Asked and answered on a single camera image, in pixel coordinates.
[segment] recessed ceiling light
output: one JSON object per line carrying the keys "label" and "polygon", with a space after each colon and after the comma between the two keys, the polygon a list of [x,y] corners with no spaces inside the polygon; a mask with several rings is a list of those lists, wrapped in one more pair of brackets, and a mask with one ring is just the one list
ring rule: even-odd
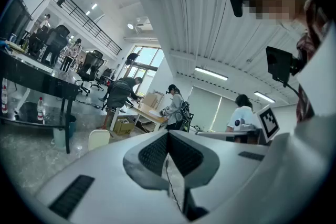
{"label": "recessed ceiling light", "polygon": [[260,92],[255,92],[254,94],[257,95],[257,96],[259,96],[259,97],[261,97],[261,98],[263,98],[263,99],[265,99],[265,100],[267,100],[270,103],[275,103],[275,100],[271,99],[270,97],[268,97],[268,96],[266,96],[266,95],[264,95],[264,94],[262,94]]}
{"label": "recessed ceiling light", "polygon": [[222,79],[222,80],[227,80],[228,79],[228,77],[226,77],[226,76],[217,74],[215,72],[211,72],[209,70],[206,70],[206,69],[203,69],[203,68],[200,68],[200,67],[196,67],[195,70],[198,71],[198,72],[202,72],[202,73],[205,73],[207,75]]}

